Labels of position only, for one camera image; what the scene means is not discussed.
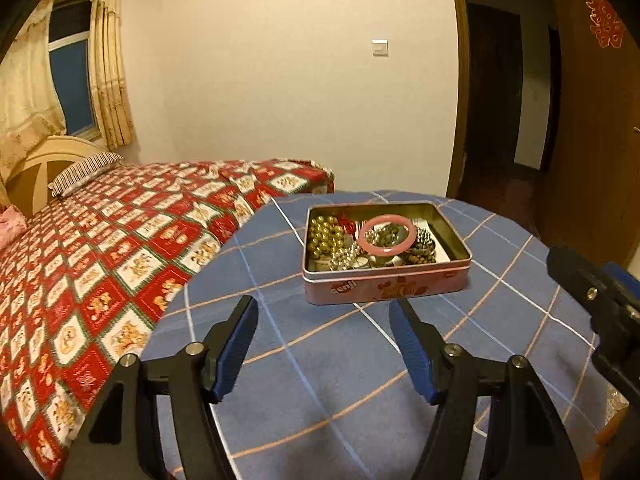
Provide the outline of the silver wrist watch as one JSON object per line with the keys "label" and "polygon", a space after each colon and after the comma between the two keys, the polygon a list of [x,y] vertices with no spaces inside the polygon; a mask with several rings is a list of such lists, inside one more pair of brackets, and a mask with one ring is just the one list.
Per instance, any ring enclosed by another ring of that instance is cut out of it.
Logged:
{"label": "silver wrist watch", "polygon": [[370,266],[370,259],[365,256],[358,256],[352,259],[350,267],[354,270],[367,269]]}

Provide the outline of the pink jade bangle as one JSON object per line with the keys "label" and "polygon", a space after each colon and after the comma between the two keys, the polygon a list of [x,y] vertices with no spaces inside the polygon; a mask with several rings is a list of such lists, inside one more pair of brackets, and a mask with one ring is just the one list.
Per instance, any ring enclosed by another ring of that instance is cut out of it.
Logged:
{"label": "pink jade bangle", "polygon": [[380,214],[360,226],[357,242],[371,256],[395,257],[416,241],[418,231],[411,220],[399,214]]}

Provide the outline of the pink metal tin box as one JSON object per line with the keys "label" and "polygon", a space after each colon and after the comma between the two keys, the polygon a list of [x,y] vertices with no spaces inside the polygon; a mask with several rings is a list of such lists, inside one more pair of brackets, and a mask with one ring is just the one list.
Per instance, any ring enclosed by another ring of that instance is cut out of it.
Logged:
{"label": "pink metal tin box", "polygon": [[[436,240],[450,258],[447,262],[420,266],[390,266],[354,270],[358,257],[355,234],[346,234],[337,223],[344,214],[357,223],[380,214],[400,214],[428,222]],[[451,223],[432,202],[388,204],[338,204],[313,206],[306,219],[303,280],[312,304],[350,304],[400,297],[458,292],[466,285],[472,255]]]}

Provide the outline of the red knot charm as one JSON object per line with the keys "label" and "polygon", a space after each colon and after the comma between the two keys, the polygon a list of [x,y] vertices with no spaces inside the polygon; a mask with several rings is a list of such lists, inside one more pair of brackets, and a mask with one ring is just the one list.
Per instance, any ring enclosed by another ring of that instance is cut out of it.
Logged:
{"label": "red knot charm", "polygon": [[354,235],[357,231],[357,223],[354,220],[347,218],[344,214],[341,214],[337,218],[337,223],[342,227],[346,234]]}

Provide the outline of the patterned cloth pile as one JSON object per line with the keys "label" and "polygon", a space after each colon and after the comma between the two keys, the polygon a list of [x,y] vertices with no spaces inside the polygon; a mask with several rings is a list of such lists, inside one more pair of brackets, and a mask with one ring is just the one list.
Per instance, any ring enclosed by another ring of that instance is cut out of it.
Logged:
{"label": "patterned cloth pile", "polygon": [[608,424],[618,412],[627,406],[627,399],[617,389],[612,386],[608,386],[608,391],[606,392],[604,421]]}

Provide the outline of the brown wooden door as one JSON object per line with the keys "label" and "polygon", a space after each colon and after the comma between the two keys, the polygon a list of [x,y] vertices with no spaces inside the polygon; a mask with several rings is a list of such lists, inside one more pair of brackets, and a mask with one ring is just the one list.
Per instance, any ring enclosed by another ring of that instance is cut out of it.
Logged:
{"label": "brown wooden door", "polygon": [[540,232],[593,263],[626,266],[639,246],[639,47],[598,46],[587,0],[554,0],[561,47],[558,134]]}

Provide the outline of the bed with red patterned sheet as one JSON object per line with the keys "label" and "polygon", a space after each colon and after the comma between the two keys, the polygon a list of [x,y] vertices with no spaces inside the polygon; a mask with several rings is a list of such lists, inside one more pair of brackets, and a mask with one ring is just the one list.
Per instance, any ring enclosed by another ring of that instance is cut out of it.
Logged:
{"label": "bed with red patterned sheet", "polygon": [[121,356],[275,197],[329,193],[315,162],[118,164],[59,195],[1,246],[1,416],[44,478]]}

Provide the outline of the blue plaid tablecloth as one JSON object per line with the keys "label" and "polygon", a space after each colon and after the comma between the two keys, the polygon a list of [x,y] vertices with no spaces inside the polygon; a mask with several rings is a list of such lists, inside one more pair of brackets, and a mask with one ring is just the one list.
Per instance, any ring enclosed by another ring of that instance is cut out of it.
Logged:
{"label": "blue plaid tablecloth", "polygon": [[[388,307],[314,306],[305,296],[307,211],[386,203],[396,192],[296,195],[262,207],[168,306],[144,349],[171,356],[258,300],[257,330],[238,381],[214,408],[243,479],[408,479],[435,410],[414,390],[388,325]],[[447,340],[486,359],[526,356],[574,448],[586,455],[603,425],[606,387],[590,356],[588,314],[548,277],[548,250],[515,222],[457,200],[438,201],[472,252],[465,289],[413,307]]]}

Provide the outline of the wooden headboard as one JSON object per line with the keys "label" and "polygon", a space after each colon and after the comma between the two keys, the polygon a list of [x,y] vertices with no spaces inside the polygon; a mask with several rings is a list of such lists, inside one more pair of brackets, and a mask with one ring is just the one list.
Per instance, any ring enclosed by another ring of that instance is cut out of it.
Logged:
{"label": "wooden headboard", "polygon": [[32,218],[52,200],[48,185],[66,167],[101,152],[105,152],[103,146],[84,139],[49,136],[14,168],[6,182],[11,203]]}

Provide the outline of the striped pillow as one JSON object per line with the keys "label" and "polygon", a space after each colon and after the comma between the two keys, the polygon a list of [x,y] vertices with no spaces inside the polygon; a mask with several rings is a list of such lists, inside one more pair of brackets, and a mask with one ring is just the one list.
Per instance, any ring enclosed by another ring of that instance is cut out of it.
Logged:
{"label": "striped pillow", "polygon": [[115,169],[124,159],[117,153],[101,152],[74,162],[48,185],[53,197],[66,197],[108,170]]}

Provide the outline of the left beige curtain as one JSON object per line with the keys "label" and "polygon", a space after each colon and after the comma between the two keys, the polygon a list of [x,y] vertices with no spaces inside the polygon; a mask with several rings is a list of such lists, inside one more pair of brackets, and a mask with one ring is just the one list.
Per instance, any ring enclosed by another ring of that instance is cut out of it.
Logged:
{"label": "left beige curtain", "polygon": [[1,181],[48,136],[66,133],[49,58],[54,0],[41,0],[1,62]]}

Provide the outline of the beige curtain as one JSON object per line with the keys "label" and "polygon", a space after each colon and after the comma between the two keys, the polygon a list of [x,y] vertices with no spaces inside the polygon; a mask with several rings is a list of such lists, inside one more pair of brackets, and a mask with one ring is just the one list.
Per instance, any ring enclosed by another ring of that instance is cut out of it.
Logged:
{"label": "beige curtain", "polygon": [[66,133],[49,58],[54,0],[41,0],[1,62],[1,181],[48,136]]}
{"label": "beige curtain", "polygon": [[96,126],[107,148],[133,144],[136,133],[122,59],[120,0],[91,0],[88,73]]}

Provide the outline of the right beige curtain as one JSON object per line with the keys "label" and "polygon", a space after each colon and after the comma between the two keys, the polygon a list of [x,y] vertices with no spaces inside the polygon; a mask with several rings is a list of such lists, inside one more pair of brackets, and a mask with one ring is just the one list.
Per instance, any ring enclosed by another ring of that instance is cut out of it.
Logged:
{"label": "right beige curtain", "polygon": [[136,133],[122,59],[120,0],[91,0],[88,73],[96,126],[107,148],[133,144]]}

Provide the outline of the window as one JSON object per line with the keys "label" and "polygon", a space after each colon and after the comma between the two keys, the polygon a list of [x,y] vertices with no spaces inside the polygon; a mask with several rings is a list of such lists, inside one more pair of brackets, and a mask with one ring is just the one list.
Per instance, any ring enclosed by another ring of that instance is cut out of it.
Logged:
{"label": "window", "polygon": [[100,133],[90,93],[90,14],[91,0],[55,0],[49,25],[49,58],[66,134],[94,142]]}

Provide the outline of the brown door frame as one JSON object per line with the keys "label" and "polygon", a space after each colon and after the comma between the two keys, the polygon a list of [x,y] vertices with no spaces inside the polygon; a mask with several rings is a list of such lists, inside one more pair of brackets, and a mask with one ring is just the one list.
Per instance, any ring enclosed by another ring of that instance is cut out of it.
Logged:
{"label": "brown door frame", "polygon": [[456,128],[454,129],[454,148],[447,185],[447,196],[456,197],[463,179],[465,164],[465,139],[468,128],[471,47],[468,9],[466,0],[454,0],[458,38],[458,100]]}

